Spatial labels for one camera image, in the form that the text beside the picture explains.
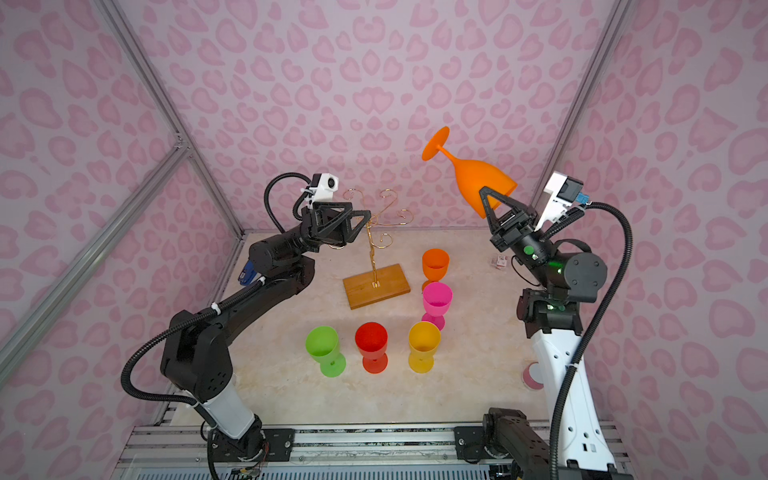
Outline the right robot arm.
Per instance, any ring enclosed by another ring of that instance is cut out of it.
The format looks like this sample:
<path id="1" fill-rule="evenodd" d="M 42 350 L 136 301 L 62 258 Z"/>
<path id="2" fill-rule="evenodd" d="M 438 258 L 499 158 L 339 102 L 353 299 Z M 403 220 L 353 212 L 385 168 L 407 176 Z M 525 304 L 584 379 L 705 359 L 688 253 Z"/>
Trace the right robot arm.
<path id="1" fill-rule="evenodd" d="M 491 408 L 483 418 L 482 450 L 511 460 L 521 479 L 624 478 L 602 433 L 582 360 L 630 264 L 628 219 L 610 204 L 589 202 L 541 231 L 535 211 L 511 197 L 483 187 L 479 198 L 492 244 L 514 253 L 538 282 L 522 291 L 516 315 L 543 374 L 550 421 L 549 434 L 542 438 L 521 411 Z M 573 239 L 575 251 L 561 252 L 561 244 L 552 239 L 589 210 L 608 213 L 621 226 L 623 254 L 613 276 L 585 242 Z"/>

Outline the green plastic wine glass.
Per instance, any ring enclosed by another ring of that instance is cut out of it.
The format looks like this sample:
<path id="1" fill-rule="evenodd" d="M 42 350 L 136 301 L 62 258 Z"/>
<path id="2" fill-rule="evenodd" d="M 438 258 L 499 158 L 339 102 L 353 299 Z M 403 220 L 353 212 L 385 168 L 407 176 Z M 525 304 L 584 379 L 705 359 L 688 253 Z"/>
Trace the green plastic wine glass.
<path id="1" fill-rule="evenodd" d="M 319 364 L 324 376 L 335 378 L 344 372 L 346 358 L 341 353 L 339 335 L 333 327 L 314 328 L 306 337 L 305 349 Z"/>

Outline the yellow plastic wine glass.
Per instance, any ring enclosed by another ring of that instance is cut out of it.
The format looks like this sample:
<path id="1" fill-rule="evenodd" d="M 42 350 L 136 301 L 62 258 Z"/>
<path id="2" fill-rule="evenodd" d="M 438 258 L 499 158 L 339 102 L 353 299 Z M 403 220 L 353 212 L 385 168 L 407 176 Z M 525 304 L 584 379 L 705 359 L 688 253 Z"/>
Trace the yellow plastic wine glass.
<path id="1" fill-rule="evenodd" d="M 409 367 L 416 373 L 426 374 L 434 367 L 434 356 L 441 343 L 441 331 L 432 323 L 419 322 L 409 331 Z"/>

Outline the wooden rack base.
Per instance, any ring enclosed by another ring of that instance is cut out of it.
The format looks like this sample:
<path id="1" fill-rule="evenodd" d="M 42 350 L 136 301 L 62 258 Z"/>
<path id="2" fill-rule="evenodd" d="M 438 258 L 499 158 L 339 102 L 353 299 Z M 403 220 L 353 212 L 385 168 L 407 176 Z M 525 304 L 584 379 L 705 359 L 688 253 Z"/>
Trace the wooden rack base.
<path id="1" fill-rule="evenodd" d="M 345 278 L 343 286 L 351 310 L 411 292 L 410 284 L 399 264 Z"/>

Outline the pink plastic wine glass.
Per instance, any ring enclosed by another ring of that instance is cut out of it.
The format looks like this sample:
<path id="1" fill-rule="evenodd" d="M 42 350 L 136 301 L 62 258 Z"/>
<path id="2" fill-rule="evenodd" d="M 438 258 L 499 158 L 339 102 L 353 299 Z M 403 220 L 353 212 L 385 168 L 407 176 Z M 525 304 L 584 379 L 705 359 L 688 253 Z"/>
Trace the pink plastic wine glass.
<path id="1" fill-rule="evenodd" d="M 440 331 L 445 328 L 445 315 L 453 301 L 452 289 L 441 282 L 432 282 L 422 292 L 425 313 L 422 322 L 428 322 Z"/>

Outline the red plastic wine glass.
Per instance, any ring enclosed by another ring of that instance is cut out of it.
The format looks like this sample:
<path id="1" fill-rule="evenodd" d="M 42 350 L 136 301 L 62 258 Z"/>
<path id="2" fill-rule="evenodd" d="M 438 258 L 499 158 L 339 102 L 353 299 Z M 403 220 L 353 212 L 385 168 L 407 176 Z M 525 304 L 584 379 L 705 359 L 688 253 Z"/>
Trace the red plastic wine glass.
<path id="1" fill-rule="evenodd" d="M 361 325 L 355 333 L 355 344 L 368 373 L 379 374 L 387 368 L 388 333 L 383 325 L 376 322 Z"/>

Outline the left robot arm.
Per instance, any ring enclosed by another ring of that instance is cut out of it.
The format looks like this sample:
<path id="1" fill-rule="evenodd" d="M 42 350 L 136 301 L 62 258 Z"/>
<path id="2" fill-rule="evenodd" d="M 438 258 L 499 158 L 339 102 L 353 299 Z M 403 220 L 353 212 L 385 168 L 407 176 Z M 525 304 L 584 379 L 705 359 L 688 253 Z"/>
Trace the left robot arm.
<path id="1" fill-rule="evenodd" d="M 120 375 L 121 387 L 129 396 L 187 404 L 204 419 L 209 426 L 206 457 L 212 478 L 218 476 L 217 455 L 261 463 L 271 452 L 260 418 L 244 404 L 235 387 L 230 345 L 269 310 L 311 284 L 313 254 L 324 245 L 345 247 L 371 218 L 368 210 L 335 201 L 336 176 L 317 173 L 308 177 L 298 172 L 292 176 L 306 183 L 293 207 L 298 224 L 250 246 L 251 283 L 197 313 L 178 312 L 165 331 L 129 357 Z M 156 346 L 163 348 L 161 374 L 178 388 L 176 394 L 147 392 L 132 381 L 134 368 Z"/>

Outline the orange wine glass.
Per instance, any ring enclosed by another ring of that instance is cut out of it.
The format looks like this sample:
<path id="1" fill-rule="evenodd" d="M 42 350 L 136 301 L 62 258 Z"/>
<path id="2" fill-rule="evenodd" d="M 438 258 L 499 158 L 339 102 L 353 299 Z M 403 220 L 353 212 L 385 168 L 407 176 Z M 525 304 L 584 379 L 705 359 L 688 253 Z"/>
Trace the orange wine glass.
<path id="1" fill-rule="evenodd" d="M 429 161 L 439 153 L 448 158 L 454 168 L 456 183 L 462 197 L 482 219 L 485 219 L 487 213 L 484 202 L 492 210 L 497 208 L 501 202 L 482 197 L 480 191 L 484 187 L 488 187 L 499 194 L 509 196 L 517 189 L 518 184 L 494 165 L 454 156 L 444 147 L 449 135 L 450 128 L 448 126 L 438 130 L 424 147 L 422 160 Z"/>
<path id="2" fill-rule="evenodd" d="M 426 277 L 421 289 L 440 282 L 446 275 L 450 265 L 449 254 L 442 249 L 429 249 L 422 256 L 422 270 Z"/>

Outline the orange wine glass front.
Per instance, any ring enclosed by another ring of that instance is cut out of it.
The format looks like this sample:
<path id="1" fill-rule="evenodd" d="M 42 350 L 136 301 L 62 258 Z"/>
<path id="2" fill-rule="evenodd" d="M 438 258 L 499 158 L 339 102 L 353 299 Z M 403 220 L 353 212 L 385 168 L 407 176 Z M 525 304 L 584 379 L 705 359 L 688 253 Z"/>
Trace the orange wine glass front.
<path id="1" fill-rule="evenodd" d="M 440 282 L 446 275 L 450 265 L 449 254 L 442 249 L 429 249 L 422 256 L 422 270 L 426 277 L 421 289 Z"/>

